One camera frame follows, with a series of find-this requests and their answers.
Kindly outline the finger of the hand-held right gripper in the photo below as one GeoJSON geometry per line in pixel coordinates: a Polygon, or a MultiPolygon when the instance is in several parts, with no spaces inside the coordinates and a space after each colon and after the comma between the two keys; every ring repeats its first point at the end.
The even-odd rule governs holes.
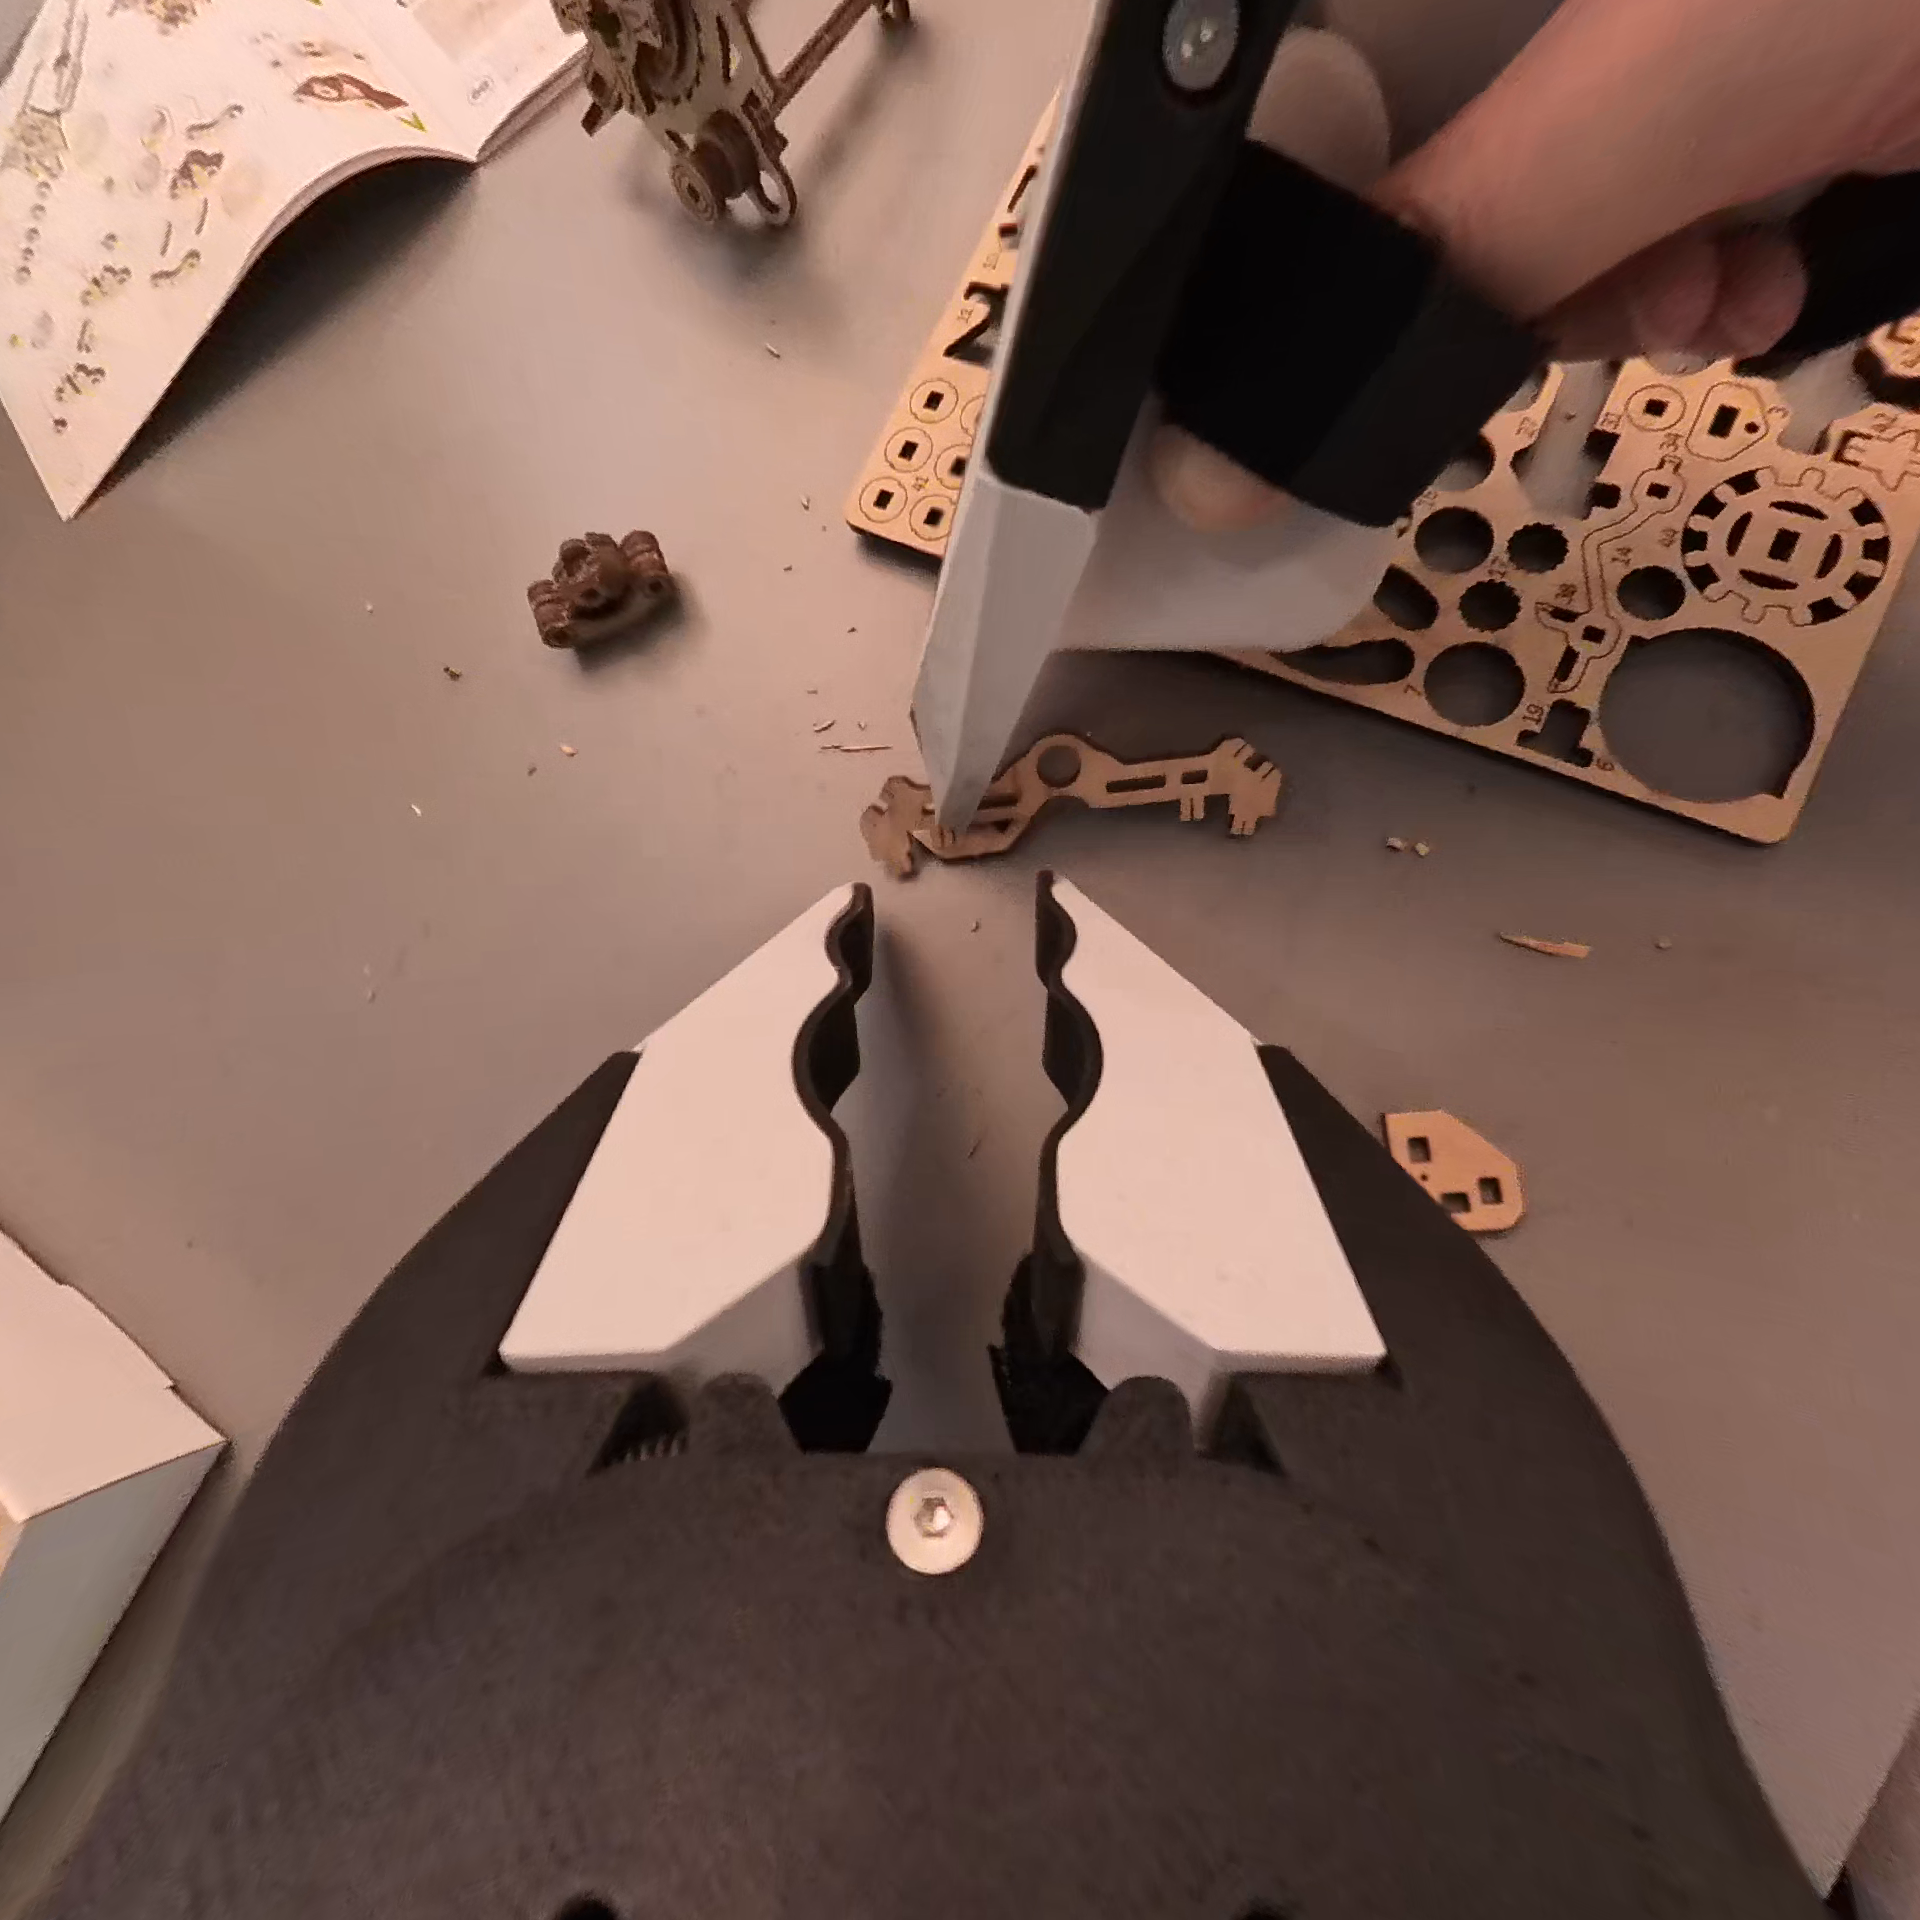
{"type": "Polygon", "coordinates": [[[1089,214],[1093,172],[1096,93],[1072,93],[1042,168],[915,690],[945,829],[966,828],[996,776],[1114,488],[1114,455],[1102,452],[1111,404],[1080,400],[1077,373],[1102,344],[1108,253],[1089,214]]]}

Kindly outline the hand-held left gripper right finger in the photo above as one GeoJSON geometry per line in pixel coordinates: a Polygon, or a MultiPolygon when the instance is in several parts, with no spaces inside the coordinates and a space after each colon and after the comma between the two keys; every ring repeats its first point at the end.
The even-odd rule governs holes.
{"type": "Polygon", "coordinates": [[[1077,1452],[1136,1378],[1213,1438],[1241,1378],[1365,1375],[1386,1338],[1250,1028],[1080,886],[1038,874],[1042,1140],[993,1375],[1019,1452],[1077,1452]]]}

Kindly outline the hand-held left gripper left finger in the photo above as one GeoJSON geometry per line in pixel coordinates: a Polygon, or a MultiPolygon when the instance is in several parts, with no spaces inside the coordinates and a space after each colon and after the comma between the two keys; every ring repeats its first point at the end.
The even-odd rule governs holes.
{"type": "Polygon", "coordinates": [[[888,1412],[837,1103],[858,1075],[876,897],[846,881],[660,1024],[499,1338],[516,1375],[757,1378],[810,1452],[888,1412]]]}

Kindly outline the long slotted wooden part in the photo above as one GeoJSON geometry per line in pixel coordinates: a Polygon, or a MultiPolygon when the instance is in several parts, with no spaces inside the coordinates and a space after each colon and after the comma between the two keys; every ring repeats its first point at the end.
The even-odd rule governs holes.
{"type": "Polygon", "coordinates": [[[969,823],[945,829],[931,787],[888,776],[858,818],[866,852],[894,880],[915,880],[924,858],[957,866],[1013,852],[1050,807],[1085,810],[1175,807],[1201,823],[1213,805],[1230,837],[1255,837],[1281,810],[1285,772],[1243,739],[1220,739],[1201,756],[1125,761],[1089,739],[1056,733],[996,774],[969,823]]]}

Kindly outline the wooden mechanical model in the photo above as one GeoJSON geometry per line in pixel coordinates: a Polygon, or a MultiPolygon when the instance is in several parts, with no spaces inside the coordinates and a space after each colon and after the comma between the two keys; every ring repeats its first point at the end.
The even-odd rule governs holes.
{"type": "Polygon", "coordinates": [[[770,61],[754,4],[552,4],[552,13],[585,45],[585,134],[636,119],[670,165],[675,203],[705,230],[739,198],[765,225],[792,225],[801,196],[780,116],[862,19],[911,22],[911,4],[832,4],[792,58],[770,61]]]}

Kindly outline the laser-cut wooden parts sheet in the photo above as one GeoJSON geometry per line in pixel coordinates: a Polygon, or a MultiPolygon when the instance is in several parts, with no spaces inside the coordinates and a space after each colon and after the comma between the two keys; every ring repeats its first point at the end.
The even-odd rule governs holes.
{"type": "MultiPolygon", "coordinates": [[[[876,440],[846,522],[946,554],[1051,122],[876,440]]],[[[1182,170],[1093,172],[1108,401],[1096,506],[1062,650],[1191,650],[1426,733],[1475,739],[1746,844],[1805,810],[1918,552],[1918,401],[1895,387],[1789,446],[1765,365],[1617,365],[1586,503],[1547,510],[1530,455],[1565,388],[1441,274],[1395,274],[1358,198],[1220,119],[1182,170]],[[1690,796],[1609,723],[1651,650],[1720,635],[1781,680],[1795,749],[1753,793],[1690,796]]]]}

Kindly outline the person's right hand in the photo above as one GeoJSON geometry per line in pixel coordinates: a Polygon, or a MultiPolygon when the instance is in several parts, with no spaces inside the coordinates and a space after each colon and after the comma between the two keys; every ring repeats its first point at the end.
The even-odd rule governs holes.
{"type": "Polygon", "coordinates": [[[1918,4],[1560,4],[1358,206],[1533,363],[1831,350],[1918,312],[1918,4]]]}

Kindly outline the small wooden plate part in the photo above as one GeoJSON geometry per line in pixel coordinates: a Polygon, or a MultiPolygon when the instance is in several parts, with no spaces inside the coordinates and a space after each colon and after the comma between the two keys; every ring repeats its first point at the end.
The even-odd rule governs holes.
{"type": "Polygon", "coordinates": [[[1522,1169],[1482,1135],[1442,1111],[1380,1115],[1388,1155],[1465,1235],[1497,1238],[1524,1223],[1522,1169]]]}

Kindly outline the dark wooden gear subassembly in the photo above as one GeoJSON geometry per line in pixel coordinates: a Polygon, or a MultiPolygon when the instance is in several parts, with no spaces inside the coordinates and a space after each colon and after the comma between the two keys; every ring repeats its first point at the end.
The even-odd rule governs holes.
{"type": "Polygon", "coordinates": [[[651,528],[566,539],[552,570],[527,588],[540,641],[567,655],[628,641],[675,598],[678,585],[651,528]]]}

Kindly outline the white cardboard box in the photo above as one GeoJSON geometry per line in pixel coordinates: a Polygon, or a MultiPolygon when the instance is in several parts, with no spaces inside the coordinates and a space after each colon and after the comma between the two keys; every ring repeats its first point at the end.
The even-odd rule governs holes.
{"type": "Polygon", "coordinates": [[[228,1439],[2,1238],[2,1809],[228,1439]]]}

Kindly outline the instruction booklet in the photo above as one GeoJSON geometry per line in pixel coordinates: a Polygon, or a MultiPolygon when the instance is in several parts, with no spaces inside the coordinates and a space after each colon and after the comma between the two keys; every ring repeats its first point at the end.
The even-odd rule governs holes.
{"type": "Polygon", "coordinates": [[[38,4],[2,71],[2,413],[59,521],[294,218],[487,159],[582,58],[560,4],[38,4]]]}

